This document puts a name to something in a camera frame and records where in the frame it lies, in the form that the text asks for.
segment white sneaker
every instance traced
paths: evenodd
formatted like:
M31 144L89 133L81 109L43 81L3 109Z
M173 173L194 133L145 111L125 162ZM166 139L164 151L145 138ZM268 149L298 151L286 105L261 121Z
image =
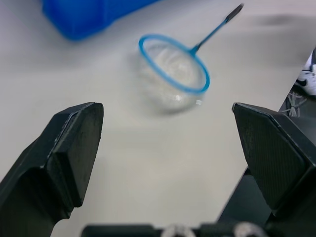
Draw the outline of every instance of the white sneaker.
M307 95L316 97L316 68L311 65L309 70L302 70L295 85L300 87Z

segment white table surface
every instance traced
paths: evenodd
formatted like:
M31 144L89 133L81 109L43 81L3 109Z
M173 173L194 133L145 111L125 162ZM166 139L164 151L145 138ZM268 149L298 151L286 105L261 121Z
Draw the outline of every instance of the white table surface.
M233 102L278 110L316 44L316 1L244 2L198 53L212 71L203 104L162 116L137 86L138 39L162 33L193 46L238 0L163 0L80 43L59 35L40 1L0 1L0 180L56 112L104 105L84 204L53 237L78 237L88 223L218 218L246 168Z

